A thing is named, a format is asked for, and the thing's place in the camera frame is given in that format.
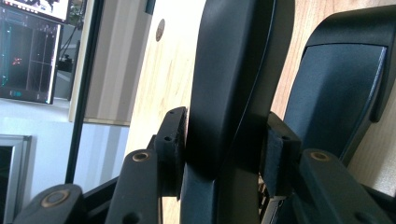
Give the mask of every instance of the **round hole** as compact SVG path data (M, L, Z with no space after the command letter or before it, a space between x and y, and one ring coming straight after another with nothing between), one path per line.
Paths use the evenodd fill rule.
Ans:
M157 32L155 33L155 40L160 41L163 37L163 31L165 30L165 20L162 19L157 27Z
M146 161L149 159L149 154L146 152L139 152L132 156L134 161Z
M359 223L364 223L364 224L378 223L371 214L367 214L367 213L358 212L355 214L355 218L359 221Z
M317 161L329 161L330 157L322 152L311 152L311 157Z
M136 213L131 213L131 214L126 215L122 219L122 224L136 224L136 223L139 223L139 221L140 221L139 215Z
M43 207L53 207L64 202L69 197L70 191L67 189L60 189L47 195L43 201L41 201L41 206Z

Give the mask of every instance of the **wooden panel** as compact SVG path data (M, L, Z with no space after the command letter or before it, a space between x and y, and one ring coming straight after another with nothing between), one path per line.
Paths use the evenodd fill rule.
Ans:
M324 18L334 12L391 4L396 4L396 0L297 0L290 51L277 87L272 110L283 118L291 84L297 73L305 42ZM148 46L139 81L126 153L147 146L150 137L158 131L167 110L181 105L189 105L196 36L203 5L204 0L194 2L157 0L148 35ZM162 19L165 20L163 38L157 42L155 39L157 26ZM396 99L394 94L391 98L392 102ZM396 132L391 129L396 123L394 121L396 118L393 118L396 108L393 105L396 104L389 105L382 121L370 129L367 134L369 136L363 141L362 147L350 165L350 171L359 181L386 192L390 191L384 190L385 185L379 184L378 181L389 182L385 176L388 176L386 174L389 174L392 167L396 167L396 152L393 150L396 146L396 142L393 140L396 139L396 136L393 137L393 135L396 135ZM385 136L379 135L380 139L373 141L372 138L377 138L379 133ZM378 147L382 147L381 153L373 151L373 148ZM373 154L377 156L376 160L370 160ZM388 168L384 170L381 164L386 164ZM392 181L387 186L394 186L396 179ZM171 201L164 202L164 223L178 223L178 205Z

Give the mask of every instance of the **black plastic part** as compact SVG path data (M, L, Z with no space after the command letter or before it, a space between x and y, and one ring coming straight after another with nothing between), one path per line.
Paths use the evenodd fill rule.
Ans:
M299 223L392 223L331 153L304 150L299 172L314 200L306 203L304 197L293 199Z
M268 117L266 150L262 152L261 174L270 197L290 196L290 170L300 155L301 141L274 113Z
M155 1L156 0L147 0L145 12L149 15L152 15L154 13Z
M388 194L380 192L376 189L363 186L369 195L374 199L381 209L387 213L393 223L396 223L396 198L390 197Z
M84 193L84 203L87 208L85 223L105 223L111 198L117 185L118 178L107 181L105 184Z
M181 223L259 222L260 153L293 19L292 0L206 1L192 82Z
M186 107L168 111L154 139L158 155L161 195L180 198L184 171L184 144L186 132Z
M87 41L85 63L82 71L80 90L78 93L78 102L76 109L75 123L73 126L72 140L70 143L70 153L66 168L65 184L72 184L76 173L79 143L82 135L82 125L84 124L85 111L88 103L88 94L90 91L91 76L96 53L96 44L102 20L102 13L105 1L94 1L90 34Z
M396 78L395 35L396 6L372 7L331 15L317 27L306 46L363 44L387 49L383 81L371 113L371 120L379 121Z
M328 150L349 163L371 124L386 53L355 44L306 49L284 118L302 148Z
M85 212L81 188L72 184L58 185L35 196L13 223L82 224Z
M162 223L158 157L153 150L131 152L125 157L108 209L106 223Z
M157 136L157 134L154 134L151 136L151 138L149 139L148 142L148 147L146 149L152 149L154 150L154 142L155 142L155 137Z
M292 197L286 199L279 210L276 224L298 224L293 209Z

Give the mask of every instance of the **wooden desk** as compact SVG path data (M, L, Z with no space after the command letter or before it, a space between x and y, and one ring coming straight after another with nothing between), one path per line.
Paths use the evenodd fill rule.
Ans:
M196 36L205 1L157 0L148 35L126 153L146 148L169 109L188 106L194 66ZM307 38L327 16L340 11L394 5L396 0L296 0L290 51L280 78L272 110L283 118L290 89ZM157 27L164 19L160 41ZM394 194L396 175L396 91L381 121L363 139L349 170L363 184ZM178 223L178 204L164 201L164 223Z

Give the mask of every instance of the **computer monitor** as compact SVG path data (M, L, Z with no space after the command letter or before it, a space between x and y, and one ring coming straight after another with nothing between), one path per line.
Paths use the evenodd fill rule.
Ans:
M61 25L0 7L0 98L52 104Z
M67 23L72 0L1 0L3 7L12 7L51 21Z

